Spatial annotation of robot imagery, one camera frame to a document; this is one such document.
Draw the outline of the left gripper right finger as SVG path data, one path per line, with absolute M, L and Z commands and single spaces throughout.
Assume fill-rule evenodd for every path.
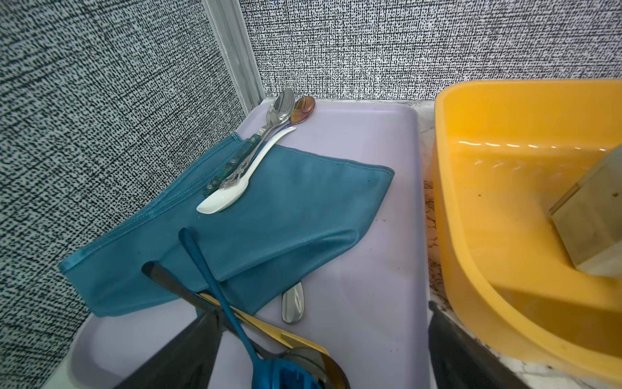
M 526 388 L 514 372 L 431 301 L 429 352 L 438 388 Z

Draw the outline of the green sharpener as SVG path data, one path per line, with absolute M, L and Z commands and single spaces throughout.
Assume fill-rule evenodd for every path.
M 549 210 L 574 267 L 621 276 L 621 147 L 612 149 Z

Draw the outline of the yellow plastic tray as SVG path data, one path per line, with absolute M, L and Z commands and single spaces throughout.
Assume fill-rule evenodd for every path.
M 548 211 L 621 142 L 619 79 L 487 80 L 435 101 L 442 277 L 507 357 L 621 384 L 621 281 L 578 271 Z

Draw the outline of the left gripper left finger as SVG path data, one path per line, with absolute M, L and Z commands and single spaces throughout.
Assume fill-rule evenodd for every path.
M 221 314 L 201 315 L 117 387 L 208 387 L 223 329 Z

